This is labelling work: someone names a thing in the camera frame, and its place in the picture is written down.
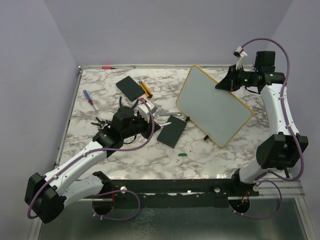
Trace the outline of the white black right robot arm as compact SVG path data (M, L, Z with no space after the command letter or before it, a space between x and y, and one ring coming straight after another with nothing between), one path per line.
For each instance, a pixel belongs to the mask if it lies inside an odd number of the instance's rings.
M237 62L229 66L226 76L216 89L235 92L241 87L256 87L267 113L270 137L256 150L256 160L237 169L230 180L230 191L240 196L251 190L257 180L267 174L289 181L275 170L292 168L300 161L303 167L303 152L309 144L306 136L295 126L287 100L286 76L275 71L274 51L258 51L254 70L245 71Z

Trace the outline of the white green whiteboard marker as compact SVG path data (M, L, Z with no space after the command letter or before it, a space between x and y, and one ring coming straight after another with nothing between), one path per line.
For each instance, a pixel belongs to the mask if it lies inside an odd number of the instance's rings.
M160 127L165 127L165 126L170 125L171 123L172 123L172 122L166 122L166 123L160 124L159 126L160 126Z

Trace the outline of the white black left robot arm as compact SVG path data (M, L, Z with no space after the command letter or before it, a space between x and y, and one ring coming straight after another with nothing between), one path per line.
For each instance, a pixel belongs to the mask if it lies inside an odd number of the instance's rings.
M128 106L120 107L111 124L100 129L83 150L44 175L36 172L28 179L24 197L28 204L27 217L40 218L46 224L59 216L65 207L83 198L129 192L125 186L116 187L101 171L84 180L79 177L113 153L125 151L125 139L142 135L149 142L159 129L149 103L143 101L137 111Z

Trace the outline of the yellow framed whiteboard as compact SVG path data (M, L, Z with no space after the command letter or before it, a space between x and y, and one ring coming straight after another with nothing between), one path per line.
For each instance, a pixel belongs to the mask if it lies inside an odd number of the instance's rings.
M216 89L216 81L193 65L177 96L177 108L224 148L254 116L253 110L229 91Z

